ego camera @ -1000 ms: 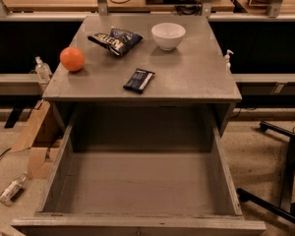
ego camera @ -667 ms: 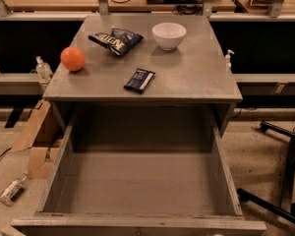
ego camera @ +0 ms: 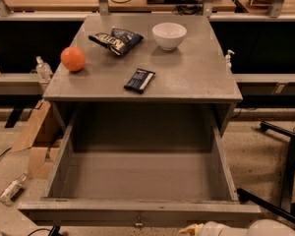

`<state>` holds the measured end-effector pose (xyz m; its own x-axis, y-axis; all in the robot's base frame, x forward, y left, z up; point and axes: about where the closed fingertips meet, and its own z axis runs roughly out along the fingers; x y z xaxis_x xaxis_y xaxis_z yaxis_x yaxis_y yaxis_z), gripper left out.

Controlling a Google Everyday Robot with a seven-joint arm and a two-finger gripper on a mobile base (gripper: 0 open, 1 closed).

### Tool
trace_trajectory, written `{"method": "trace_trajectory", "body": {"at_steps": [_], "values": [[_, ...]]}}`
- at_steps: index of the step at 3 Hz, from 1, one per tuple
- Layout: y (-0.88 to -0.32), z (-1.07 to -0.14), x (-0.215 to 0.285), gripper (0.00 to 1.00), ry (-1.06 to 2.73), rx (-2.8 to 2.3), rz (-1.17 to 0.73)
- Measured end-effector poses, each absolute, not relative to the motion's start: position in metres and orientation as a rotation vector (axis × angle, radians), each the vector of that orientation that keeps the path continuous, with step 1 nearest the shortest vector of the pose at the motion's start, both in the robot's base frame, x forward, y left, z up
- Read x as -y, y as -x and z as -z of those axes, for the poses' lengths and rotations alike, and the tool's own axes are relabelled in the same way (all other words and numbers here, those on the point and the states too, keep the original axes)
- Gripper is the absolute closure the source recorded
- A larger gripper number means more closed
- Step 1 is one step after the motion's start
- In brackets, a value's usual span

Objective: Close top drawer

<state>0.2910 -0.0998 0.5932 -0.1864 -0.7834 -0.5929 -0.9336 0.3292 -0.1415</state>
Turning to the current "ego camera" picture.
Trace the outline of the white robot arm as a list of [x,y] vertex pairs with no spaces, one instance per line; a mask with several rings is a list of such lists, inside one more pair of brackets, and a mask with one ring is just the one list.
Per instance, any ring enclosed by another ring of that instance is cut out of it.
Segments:
[[295,236],[295,230],[271,219],[260,219],[247,228],[230,227],[210,221],[192,224],[179,231],[188,236]]

